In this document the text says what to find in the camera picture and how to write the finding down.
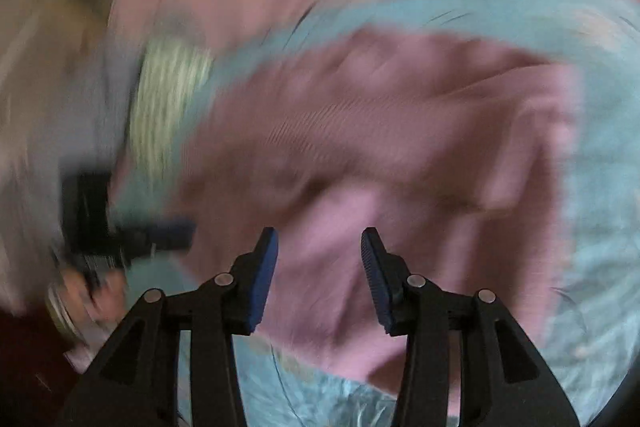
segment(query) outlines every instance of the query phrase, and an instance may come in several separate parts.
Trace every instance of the human hand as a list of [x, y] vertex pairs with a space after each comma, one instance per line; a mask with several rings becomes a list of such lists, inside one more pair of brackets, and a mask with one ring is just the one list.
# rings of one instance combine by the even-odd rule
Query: human hand
[[104, 283], [91, 296], [80, 272], [65, 269], [62, 279], [58, 295], [75, 325], [81, 326], [89, 321], [117, 323], [126, 315], [127, 282], [122, 270], [110, 271], [104, 277]]

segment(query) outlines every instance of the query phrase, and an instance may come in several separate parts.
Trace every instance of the person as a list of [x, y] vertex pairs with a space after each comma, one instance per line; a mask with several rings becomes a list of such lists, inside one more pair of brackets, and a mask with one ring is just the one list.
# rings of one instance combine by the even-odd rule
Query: person
[[27, 314], [0, 310], [0, 425], [55, 422], [78, 381], [82, 353], [95, 347], [97, 331], [104, 341], [126, 315], [125, 291], [122, 271], [108, 273], [90, 296], [82, 274], [64, 269]]

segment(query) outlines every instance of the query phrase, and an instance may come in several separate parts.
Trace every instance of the silver screw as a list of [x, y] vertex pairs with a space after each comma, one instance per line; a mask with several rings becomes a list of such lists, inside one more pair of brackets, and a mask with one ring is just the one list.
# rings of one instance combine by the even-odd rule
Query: silver screw
[[158, 302], [162, 297], [162, 292], [160, 290], [148, 290], [145, 293], [145, 301], [149, 304]]
[[417, 273], [411, 274], [406, 278], [409, 286], [413, 286], [414, 288], [422, 288], [425, 284], [427, 284], [427, 279], [425, 279], [422, 275], [418, 275]]
[[220, 273], [213, 280], [218, 286], [229, 286], [234, 281], [234, 276], [230, 273]]
[[487, 304], [495, 302], [495, 293], [493, 293], [491, 290], [480, 290], [478, 292], [478, 297], [482, 302], [486, 302]]

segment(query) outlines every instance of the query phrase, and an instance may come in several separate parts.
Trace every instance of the light blue fabric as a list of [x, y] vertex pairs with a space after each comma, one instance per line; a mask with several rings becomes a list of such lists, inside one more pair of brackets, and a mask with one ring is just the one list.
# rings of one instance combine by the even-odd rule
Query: light blue fabric
[[[566, 170], [565, 204], [575, 252], [558, 288], [561, 304], [549, 321], [543, 354], [586, 424], [619, 386], [640, 339], [639, 6], [627, 0], [383, 0], [312, 12], [296, 28], [272, 32], [215, 61], [175, 136], [174, 176], [181, 147], [217, 89], [270, 57], [321, 45], [365, 24], [492, 37], [580, 68], [584, 110], [577, 153]], [[172, 187], [172, 179], [151, 187], [133, 171], [114, 218], [159, 214]], [[142, 270], [148, 272], [145, 284], [162, 286], [156, 269]], [[273, 383], [270, 353], [236, 346], [239, 367], [251, 367], [240, 371], [250, 425], [302, 425], [291, 410], [307, 426], [389, 425], [392, 405], [377, 391], [319, 372], [309, 384], [281, 371], [286, 395]], [[277, 421], [268, 405], [281, 414]], [[365, 421], [358, 419], [363, 411]]]

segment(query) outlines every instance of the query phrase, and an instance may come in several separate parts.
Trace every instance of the wrinkled blue cloth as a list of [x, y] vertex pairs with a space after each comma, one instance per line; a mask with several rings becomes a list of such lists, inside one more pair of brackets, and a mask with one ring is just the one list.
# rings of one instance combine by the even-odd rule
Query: wrinkled blue cloth
[[[295, 28], [272, 32], [216, 59], [210, 79], [194, 97], [175, 137], [175, 171], [182, 144], [218, 88], [247, 77], [264, 60], [295, 54], [377, 23], [496, 38], [580, 68], [584, 110], [577, 152], [566, 168], [564, 204], [575, 250], [557, 288], [561, 303], [549, 320], [542, 352], [586, 425], [621, 383], [640, 339], [638, 4], [628, 0], [382, 0], [314, 10]], [[113, 209], [114, 219], [160, 213], [172, 187], [171, 179], [150, 186], [134, 171]], [[168, 291], [190, 286], [174, 266], [158, 263], [132, 270], [132, 297], [152, 286]], [[279, 367], [274, 352], [260, 352], [250, 343], [235, 341], [249, 425], [390, 424], [394, 403], [388, 396], [318, 371], [300, 378]], [[182, 367], [186, 379], [187, 366]], [[187, 417], [188, 408], [188, 394], [183, 394], [181, 410]]]

